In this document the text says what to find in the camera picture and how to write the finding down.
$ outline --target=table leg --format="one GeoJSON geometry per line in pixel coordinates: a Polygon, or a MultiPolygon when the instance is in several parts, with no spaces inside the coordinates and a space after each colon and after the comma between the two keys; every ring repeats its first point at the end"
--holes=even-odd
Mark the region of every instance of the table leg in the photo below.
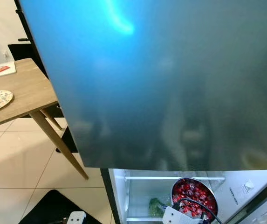
{"type": "Polygon", "coordinates": [[[47,112],[47,110],[41,109],[40,110],[51,122],[53,122],[60,130],[62,130],[62,127],[59,125],[59,123],[47,112]]]}
{"type": "Polygon", "coordinates": [[[71,162],[71,164],[77,169],[77,171],[87,180],[89,177],[78,163],[76,158],[72,155],[66,144],[58,136],[52,126],[45,120],[41,111],[36,111],[30,113],[31,117],[36,121],[36,123],[41,127],[45,134],[52,140],[52,142],[57,146],[60,152],[71,162]]]}

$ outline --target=cherries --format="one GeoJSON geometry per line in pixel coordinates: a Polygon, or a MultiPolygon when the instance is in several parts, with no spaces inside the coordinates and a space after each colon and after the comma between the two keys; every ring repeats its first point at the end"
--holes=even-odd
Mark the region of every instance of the cherries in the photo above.
{"type": "MultiPolygon", "coordinates": [[[[180,179],[177,181],[172,189],[172,201],[177,203],[182,198],[190,198],[197,201],[205,205],[215,215],[217,214],[217,204],[214,195],[203,183],[199,181],[190,178],[180,179]]],[[[179,211],[190,217],[198,218],[203,212],[205,212],[209,222],[214,219],[211,213],[199,204],[189,201],[181,201],[180,206],[181,208],[179,211]]]]}

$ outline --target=dark gray refrigerator door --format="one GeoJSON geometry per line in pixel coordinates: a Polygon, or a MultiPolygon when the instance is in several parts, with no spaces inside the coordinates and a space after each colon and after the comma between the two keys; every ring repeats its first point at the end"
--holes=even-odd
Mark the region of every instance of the dark gray refrigerator door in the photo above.
{"type": "Polygon", "coordinates": [[[85,166],[267,169],[267,0],[20,0],[85,166]]]}

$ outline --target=white tile floor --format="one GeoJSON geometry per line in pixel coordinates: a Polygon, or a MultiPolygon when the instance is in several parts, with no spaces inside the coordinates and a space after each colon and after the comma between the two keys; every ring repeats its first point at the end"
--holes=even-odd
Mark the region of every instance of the white tile floor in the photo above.
{"type": "MultiPolygon", "coordinates": [[[[66,128],[64,118],[56,118],[66,128]]],[[[61,136],[63,130],[54,125],[61,136]]],[[[76,159],[82,161],[78,154],[76,159]]],[[[84,180],[32,118],[0,125],[0,224],[19,221],[51,189],[56,189],[103,224],[115,224],[97,168],[84,180]]]]}

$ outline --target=refrigerator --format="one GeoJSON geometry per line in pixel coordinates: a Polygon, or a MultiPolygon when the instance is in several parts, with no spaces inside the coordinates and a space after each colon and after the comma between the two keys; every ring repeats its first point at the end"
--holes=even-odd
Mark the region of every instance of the refrigerator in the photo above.
{"type": "Polygon", "coordinates": [[[180,178],[267,219],[267,1],[16,2],[117,224],[162,222],[180,178]]]}

